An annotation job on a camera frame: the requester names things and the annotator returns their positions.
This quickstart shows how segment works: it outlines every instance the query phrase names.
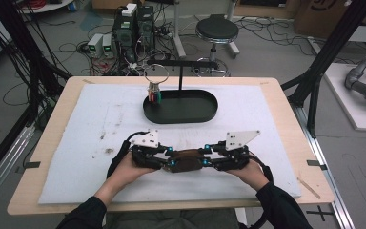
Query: white board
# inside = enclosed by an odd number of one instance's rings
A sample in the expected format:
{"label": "white board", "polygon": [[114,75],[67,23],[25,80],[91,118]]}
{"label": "white board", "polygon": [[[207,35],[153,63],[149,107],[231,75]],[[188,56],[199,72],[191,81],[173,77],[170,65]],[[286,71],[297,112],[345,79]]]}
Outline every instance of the white board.
{"label": "white board", "polygon": [[[366,100],[362,94],[344,87],[347,73],[355,66],[332,64],[326,71],[326,79],[354,128],[366,131]],[[359,81],[366,84],[366,69]]]}
{"label": "white board", "polygon": [[[300,197],[294,172],[281,143],[264,95],[258,86],[192,86],[215,95],[218,111],[205,123],[160,125],[142,109],[147,85],[86,85],[55,152],[39,203],[79,203],[105,181],[112,158],[129,135],[148,129],[175,150],[204,147],[225,140],[229,131],[260,130],[248,146],[270,165],[277,186]],[[162,90],[171,89],[161,86]],[[168,201],[255,198],[240,179],[214,168],[180,174],[156,171],[144,175],[113,201]]]}

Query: concrete floor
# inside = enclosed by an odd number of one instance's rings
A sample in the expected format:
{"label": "concrete floor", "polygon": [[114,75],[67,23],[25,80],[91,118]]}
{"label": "concrete floor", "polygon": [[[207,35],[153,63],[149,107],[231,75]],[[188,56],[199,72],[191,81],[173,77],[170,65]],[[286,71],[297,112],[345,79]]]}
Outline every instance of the concrete floor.
{"label": "concrete floor", "polygon": [[[75,13],[56,10],[38,16],[40,20],[50,23],[75,22],[61,26],[43,25],[42,30],[49,41],[51,49],[55,51],[60,60],[63,60],[64,66],[73,75],[88,75],[84,71],[88,68],[86,58],[78,53],[60,52],[60,46],[66,43],[77,44],[88,40],[88,35],[92,36],[96,32],[111,31],[112,27],[109,25],[112,25],[112,15],[97,14],[90,10],[80,10]],[[181,19],[181,28],[189,25],[182,34],[194,34],[195,24],[190,23],[195,21],[194,17]],[[289,37],[296,36],[293,33],[292,22],[284,22],[288,25],[288,28],[276,26],[275,30],[279,33],[286,32]],[[93,27],[98,25],[101,25],[101,27],[91,31]],[[314,61],[315,56],[305,40],[296,40],[299,46],[282,46],[274,44],[272,41],[262,40],[257,35],[269,37],[266,29],[254,32],[240,30],[235,43],[241,54],[236,59],[232,59],[226,48],[217,47],[217,57],[229,66],[232,76],[274,77],[280,83],[284,83],[304,73]],[[283,36],[273,34],[273,38],[278,40],[282,39]],[[187,60],[196,60],[199,57],[207,56],[211,47],[209,43],[188,35],[182,36],[182,42],[187,53]],[[341,59],[339,58],[336,61],[342,62],[344,61],[342,59],[348,59],[346,61],[356,63],[364,56],[366,56],[366,48],[363,44],[350,43],[339,54]],[[192,74],[189,70],[185,71],[185,75]],[[5,93],[19,83],[21,83],[21,80],[16,77],[13,66],[5,55],[0,54],[0,142],[26,107],[24,105],[10,106],[2,101]],[[26,88],[23,86],[15,88],[8,93],[5,99],[13,104],[25,102]],[[0,228],[53,228],[63,217],[62,215],[13,217],[8,215],[6,211],[10,198],[21,178],[21,174],[16,173],[15,170],[21,165],[26,152],[31,149],[33,142],[37,140],[40,134],[36,133],[31,144],[0,187]],[[366,228],[366,132],[353,129],[352,124],[339,106],[325,80],[322,80],[321,83],[316,117],[316,134],[355,228]],[[332,212],[329,205],[321,205],[320,207],[324,212]],[[304,212],[317,211],[317,206],[304,205],[302,209]],[[252,224],[260,216],[261,209],[247,208],[246,213],[249,224]],[[333,216],[327,215],[324,220],[320,215],[306,214],[306,216],[314,228],[338,227]],[[271,226],[266,224],[264,228],[271,228]]]}

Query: human arm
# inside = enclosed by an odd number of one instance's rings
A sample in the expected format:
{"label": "human arm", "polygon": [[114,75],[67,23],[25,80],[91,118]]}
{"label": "human arm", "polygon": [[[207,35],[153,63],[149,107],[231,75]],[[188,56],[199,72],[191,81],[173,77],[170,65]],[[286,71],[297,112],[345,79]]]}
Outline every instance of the human arm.
{"label": "human arm", "polygon": [[296,201],[269,182],[255,161],[250,160],[241,170],[227,172],[257,191],[266,219],[274,228],[312,228]]}
{"label": "human arm", "polygon": [[126,154],[94,196],[71,211],[57,229],[102,228],[103,217],[115,195],[139,177],[153,171],[153,169],[136,167],[132,162],[132,154]]}

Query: black stool seat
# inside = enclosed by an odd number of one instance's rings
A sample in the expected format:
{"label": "black stool seat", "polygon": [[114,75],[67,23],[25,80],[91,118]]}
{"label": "black stool seat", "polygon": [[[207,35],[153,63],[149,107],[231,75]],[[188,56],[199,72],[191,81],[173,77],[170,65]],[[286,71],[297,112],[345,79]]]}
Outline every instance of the black stool seat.
{"label": "black stool seat", "polygon": [[210,17],[197,23],[195,33],[203,40],[228,44],[237,38],[239,28],[234,22],[225,18]]}

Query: black oval tray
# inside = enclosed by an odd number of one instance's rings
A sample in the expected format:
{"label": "black oval tray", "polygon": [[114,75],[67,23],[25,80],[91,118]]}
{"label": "black oval tray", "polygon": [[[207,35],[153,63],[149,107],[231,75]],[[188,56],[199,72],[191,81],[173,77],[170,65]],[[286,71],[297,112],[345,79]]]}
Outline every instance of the black oval tray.
{"label": "black oval tray", "polygon": [[218,101],[203,90],[161,91],[159,104],[144,100],[144,114],[149,121],[158,124],[206,122],[215,117]]}

